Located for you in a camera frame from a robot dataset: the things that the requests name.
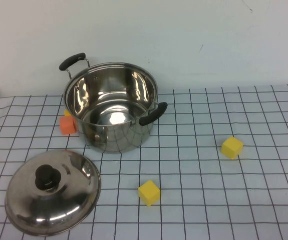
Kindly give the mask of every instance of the orange foam block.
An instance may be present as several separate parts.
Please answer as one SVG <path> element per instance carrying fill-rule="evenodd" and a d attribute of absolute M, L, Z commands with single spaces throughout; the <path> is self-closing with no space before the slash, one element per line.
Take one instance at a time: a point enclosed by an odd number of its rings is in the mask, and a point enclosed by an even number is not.
<path fill-rule="evenodd" d="M 74 134 L 77 131 L 77 123 L 73 116 L 61 116 L 59 127 L 62 135 Z"/>

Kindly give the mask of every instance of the lid knob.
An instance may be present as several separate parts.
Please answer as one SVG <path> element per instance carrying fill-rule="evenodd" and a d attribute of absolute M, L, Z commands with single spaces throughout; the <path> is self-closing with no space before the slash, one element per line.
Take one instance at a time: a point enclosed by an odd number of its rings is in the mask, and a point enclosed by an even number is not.
<path fill-rule="evenodd" d="M 61 179 L 60 172 L 48 164 L 39 166 L 35 175 L 35 184 L 40 190 L 48 190 L 57 186 Z"/>

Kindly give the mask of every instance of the yellow foam block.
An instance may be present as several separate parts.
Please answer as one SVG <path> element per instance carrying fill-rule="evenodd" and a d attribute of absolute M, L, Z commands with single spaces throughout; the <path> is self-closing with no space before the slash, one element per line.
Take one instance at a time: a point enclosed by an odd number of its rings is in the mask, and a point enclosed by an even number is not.
<path fill-rule="evenodd" d="M 240 154 L 242 148 L 243 143 L 233 136 L 230 136 L 225 142 L 223 142 L 221 152 L 230 159 L 234 159 Z"/>
<path fill-rule="evenodd" d="M 67 111 L 67 109 L 65 109 L 64 115 L 65 115 L 65 116 L 71 116 L 71 114 Z"/>
<path fill-rule="evenodd" d="M 160 199 L 160 189 L 152 180 L 149 180 L 138 188 L 138 195 L 140 199 L 150 207 Z"/>

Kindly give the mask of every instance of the grid tablecloth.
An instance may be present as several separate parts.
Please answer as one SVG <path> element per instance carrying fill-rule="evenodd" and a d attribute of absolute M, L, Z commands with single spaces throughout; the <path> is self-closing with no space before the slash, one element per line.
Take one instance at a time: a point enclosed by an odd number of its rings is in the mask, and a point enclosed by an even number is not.
<path fill-rule="evenodd" d="M 288 85 L 160 91 L 167 112 L 148 141 L 101 154 L 63 136 L 62 96 L 0 98 L 0 239 L 23 234 L 4 200 L 14 172 L 31 157 L 69 149 L 90 158 L 102 191 L 86 219 L 54 240 L 288 240 Z M 220 153 L 234 135 L 237 160 Z M 137 188 L 153 180 L 161 200 L 146 207 Z"/>

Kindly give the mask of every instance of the pot rim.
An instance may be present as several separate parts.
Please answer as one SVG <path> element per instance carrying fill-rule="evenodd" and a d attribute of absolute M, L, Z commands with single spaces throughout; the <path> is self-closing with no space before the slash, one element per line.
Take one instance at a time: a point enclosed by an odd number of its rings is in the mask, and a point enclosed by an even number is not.
<path fill-rule="evenodd" d="M 128 68 L 135 69 L 135 70 L 141 72 L 142 74 L 144 74 L 153 83 L 155 96 L 154 96 L 154 99 L 153 99 L 151 105 L 149 106 L 149 108 L 145 112 L 143 112 L 141 115 L 136 116 L 134 119 L 126 121 L 126 122 L 118 123 L 118 124 L 95 124 L 95 123 L 83 121 L 80 118 L 74 116 L 73 113 L 70 111 L 70 109 L 67 106 L 67 92 L 68 92 L 68 90 L 70 90 L 70 87 L 73 85 L 73 83 L 75 83 L 79 79 L 79 77 L 81 77 L 82 75 L 84 75 L 87 72 L 92 73 L 92 72 L 95 72 L 97 70 L 104 69 L 105 67 L 110 67 L 111 68 L 113 66 L 115 66 L 115 67 L 117 67 L 117 66 L 119 66 L 119 67 L 128 67 Z M 76 75 L 74 75 L 70 79 L 70 81 L 65 86 L 65 90 L 64 90 L 64 94 L 63 94 L 65 108 L 71 114 L 71 116 L 73 116 L 77 121 L 80 121 L 82 123 L 86 123 L 86 124 L 89 124 L 89 125 L 97 126 L 97 127 L 120 126 L 120 125 L 123 125 L 123 124 L 131 123 L 131 122 L 135 121 L 135 119 L 139 119 L 144 114 L 146 114 L 150 109 L 155 108 L 155 106 L 157 104 L 157 102 L 156 102 L 157 96 L 158 96 L 158 86 L 157 86 L 155 78 L 147 70 L 145 70 L 145 69 L 143 69 L 143 68 L 141 68 L 141 67 L 139 67 L 137 65 L 134 65 L 134 64 L 131 64 L 131 63 L 127 63 L 127 62 L 105 62 L 105 63 L 100 63 L 100 64 L 97 64 L 97 65 L 93 65 L 91 67 L 85 68 L 84 70 L 81 70 L 79 73 L 77 73 Z"/>

